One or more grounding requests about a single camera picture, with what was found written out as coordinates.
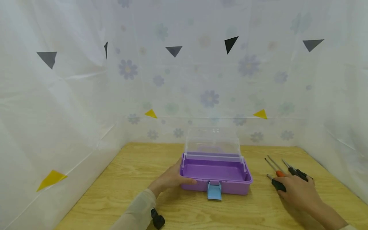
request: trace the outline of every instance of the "wooden table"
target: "wooden table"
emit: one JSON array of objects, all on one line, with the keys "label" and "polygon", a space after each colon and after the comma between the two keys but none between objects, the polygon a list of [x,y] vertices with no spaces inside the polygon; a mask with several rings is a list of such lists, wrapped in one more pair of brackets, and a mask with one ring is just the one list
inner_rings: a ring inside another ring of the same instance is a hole
[{"label": "wooden table", "polygon": [[[127,144],[56,230],[108,230],[131,200],[176,162],[183,149],[183,144]],[[284,158],[311,175],[326,203],[351,225],[360,230],[367,229],[368,206],[302,149],[241,146],[241,153],[254,179],[248,195],[223,194],[222,201],[216,202],[208,201],[206,192],[181,188],[167,190],[157,199],[156,207],[166,220],[163,230],[323,229],[307,214],[280,200],[266,177],[267,173],[273,173],[264,160],[267,155],[280,166],[281,158]],[[155,228],[151,223],[147,229]]]}]

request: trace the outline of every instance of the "fabric backdrop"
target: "fabric backdrop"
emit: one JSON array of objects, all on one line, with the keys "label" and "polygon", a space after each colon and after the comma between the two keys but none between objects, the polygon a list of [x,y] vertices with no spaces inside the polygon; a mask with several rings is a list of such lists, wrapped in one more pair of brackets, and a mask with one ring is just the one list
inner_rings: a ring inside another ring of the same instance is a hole
[{"label": "fabric backdrop", "polygon": [[52,229],[126,142],[197,126],[304,148],[368,202],[367,4],[1,1],[0,229]]}]

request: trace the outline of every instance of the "black wristband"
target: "black wristband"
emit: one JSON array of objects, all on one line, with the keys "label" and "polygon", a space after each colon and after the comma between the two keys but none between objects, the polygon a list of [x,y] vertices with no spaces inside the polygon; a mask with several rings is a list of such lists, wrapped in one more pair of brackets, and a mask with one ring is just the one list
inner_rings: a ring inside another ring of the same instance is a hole
[{"label": "black wristband", "polygon": [[157,213],[155,208],[151,210],[151,217],[156,229],[159,230],[165,224],[165,219]]}]

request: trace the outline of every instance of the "yellow triangle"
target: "yellow triangle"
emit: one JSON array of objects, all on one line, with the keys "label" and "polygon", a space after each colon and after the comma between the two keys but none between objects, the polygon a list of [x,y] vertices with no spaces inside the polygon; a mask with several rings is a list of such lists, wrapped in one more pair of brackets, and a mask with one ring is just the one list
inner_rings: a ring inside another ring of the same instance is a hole
[{"label": "yellow triangle", "polygon": [[155,112],[153,111],[153,109],[151,109],[150,111],[148,111],[144,115],[147,115],[147,116],[153,117],[153,118],[157,118],[157,116],[156,116]]},{"label": "yellow triangle", "polygon": [[264,109],[262,109],[259,112],[256,112],[255,114],[253,114],[253,116],[260,117],[260,118],[263,118],[263,119],[267,120],[266,112],[265,112]]},{"label": "yellow triangle", "polygon": [[67,178],[67,175],[64,175],[62,173],[59,173],[55,170],[52,170],[47,177],[41,182],[40,187],[38,187],[37,192],[48,187],[51,186],[53,184],[58,183],[59,181]]}]

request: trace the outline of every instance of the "right hand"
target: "right hand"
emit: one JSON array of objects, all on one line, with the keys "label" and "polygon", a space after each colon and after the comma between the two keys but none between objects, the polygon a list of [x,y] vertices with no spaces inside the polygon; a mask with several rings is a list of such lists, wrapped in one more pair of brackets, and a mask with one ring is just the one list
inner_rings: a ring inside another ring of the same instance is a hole
[{"label": "right hand", "polygon": [[314,210],[323,203],[314,186],[314,181],[307,176],[308,182],[298,176],[287,174],[285,177],[277,177],[276,181],[284,184],[286,192],[278,190],[277,193],[294,207],[303,210]]}]

